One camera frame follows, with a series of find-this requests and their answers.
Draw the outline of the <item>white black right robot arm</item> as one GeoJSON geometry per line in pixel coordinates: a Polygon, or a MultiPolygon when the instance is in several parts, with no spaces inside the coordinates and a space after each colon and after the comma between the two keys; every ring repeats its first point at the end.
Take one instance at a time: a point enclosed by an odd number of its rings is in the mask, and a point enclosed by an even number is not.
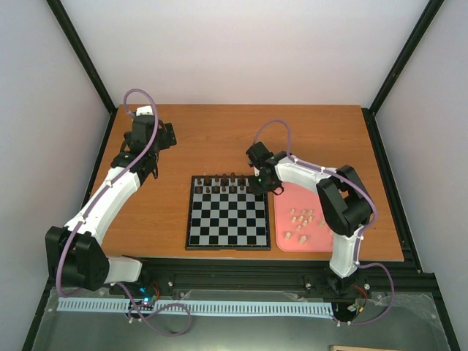
{"type": "Polygon", "coordinates": [[[263,143],[246,151],[254,175],[248,177],[253,194],[276,196],[291,183],[318,195],[324,220],[333,233],[329,262],[337,279],[348,279],[361,267],[359,254],[364,231],[377,219],[377,209],[355,169],[323,167],[282,151],[270,152],[263,143]]]}

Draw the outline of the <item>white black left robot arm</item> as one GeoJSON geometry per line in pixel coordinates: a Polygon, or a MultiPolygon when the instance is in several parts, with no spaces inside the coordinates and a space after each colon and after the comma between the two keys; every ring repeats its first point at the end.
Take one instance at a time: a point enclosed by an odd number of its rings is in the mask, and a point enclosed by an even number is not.
{"type": "Polygon", "coordinates": [[[48,270],[57,289],[71,285],[95,291],[116,282],[126,282],[139,295],[151,289],[152,276],[141,261],[108,256],[102,243],[125,202],[149,176],[158,176],[160,151],[175,145],[173,125],[160,121],[152,106],[136,110],[98,190],[63,227],[52,226],[45,235],[48,270]]]}

